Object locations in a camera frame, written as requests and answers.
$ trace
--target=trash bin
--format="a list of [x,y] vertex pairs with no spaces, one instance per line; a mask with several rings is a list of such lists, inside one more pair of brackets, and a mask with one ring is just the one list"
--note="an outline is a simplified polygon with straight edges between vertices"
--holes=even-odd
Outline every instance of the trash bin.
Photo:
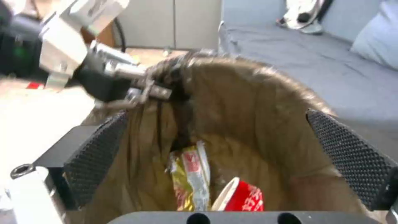
[[[204,53],[164,61],[147,72],[173,88],[171,99],[128,111],[114,163],[92,202],[70,214],[73,223],[175,211],[168,156],[182,136],[205,143],[212,201],[240,177],[261,189],[267,211],[369,215],[306,121],[308,108],[333,113],[312,90],[271,65]],[[100,121],[99,114],[112,112],[94,111],[86,123]]]

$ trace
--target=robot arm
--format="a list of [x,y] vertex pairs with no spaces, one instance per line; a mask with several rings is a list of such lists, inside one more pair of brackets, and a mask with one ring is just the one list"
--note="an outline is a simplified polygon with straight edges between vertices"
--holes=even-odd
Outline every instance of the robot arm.
[[0,1],[0,73],[45,83],[46,88],[79,83],[97,100],[116,107],[134,106],[150,96],[167,99],[171,92],[154,85],[128,54],[97,41],[87,48],[80,34],[83,28],[97,36],[128,3],[64,0],[39,22],[11,15]]

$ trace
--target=red paper cup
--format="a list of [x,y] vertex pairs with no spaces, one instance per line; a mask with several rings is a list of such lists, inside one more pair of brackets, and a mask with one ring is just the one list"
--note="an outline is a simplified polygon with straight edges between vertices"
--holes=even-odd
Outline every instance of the red paper cup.
[[235,177],[222,190],[212,211],[264,211],[263,194],[255,186]]

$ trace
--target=green light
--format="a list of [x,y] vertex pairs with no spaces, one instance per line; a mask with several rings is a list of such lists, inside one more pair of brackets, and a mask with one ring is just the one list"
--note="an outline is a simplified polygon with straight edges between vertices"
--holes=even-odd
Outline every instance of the green light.
[[26,57],[26,50],[23,47],[16,47],[14,49],[14,55],[18,58],[25,58]]

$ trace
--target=pillow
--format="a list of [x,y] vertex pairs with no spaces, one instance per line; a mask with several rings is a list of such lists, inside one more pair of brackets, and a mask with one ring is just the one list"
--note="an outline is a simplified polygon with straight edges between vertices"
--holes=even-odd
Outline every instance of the pillow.
[[398,70],[398,0],[381,3],[380,12],[359,33],[351,51]]

